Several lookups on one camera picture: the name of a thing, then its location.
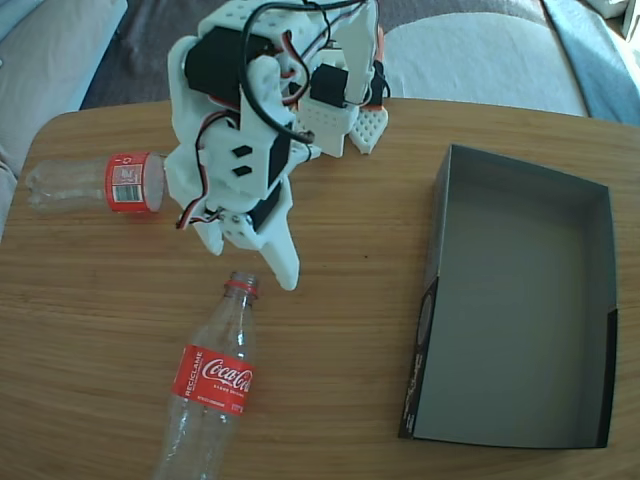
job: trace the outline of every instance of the barcode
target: barcode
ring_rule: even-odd
[[[142,189],[140,185],[114,186],[113,199],[116,203],[142,202]]]

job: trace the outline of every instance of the wood grain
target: wood grain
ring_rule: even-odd
[[[640,478],[640,130],[568,116],[393,100],[373,155],[293,176],[302,273],[282,291],[253,252],[207,254],[151,217],[38,216],[19,188],[0,247],[0,477],[149,478],[180,352],[235,269],[258,273],[257,380],[225,479]],[[166,103],[59,117],[45,158],[168,151]],[[621,321],[610,447],[521,451],[396,438],[431,215],[450,143],[612,187]]]

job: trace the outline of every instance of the coca-cola bottle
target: coca-cola bottle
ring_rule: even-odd
[[[255,351],[257,279],[233,273],[211,320],[185,347],[154,480],[212,480],[245,406]]]
[[[43,160],[27,175],[29,204],[42,213],[157,212],[164,195],[160,153],[117,153],[84,161]]]

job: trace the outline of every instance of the black box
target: black box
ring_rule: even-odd
[[[605,447],[617,333],[609,189],[452,146],[433,222],[400,436]]]

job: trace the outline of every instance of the white 3d-printed robot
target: white 3d-printed robot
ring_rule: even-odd
[[[341,157],[346,135],[373,150],[388,122],[377,39],[377,0],[231,0],[180,39],[168,59],[180,145],[165,164],[177,227],[216,255],[225,237],[259,251],[293,290],[289,174]]]

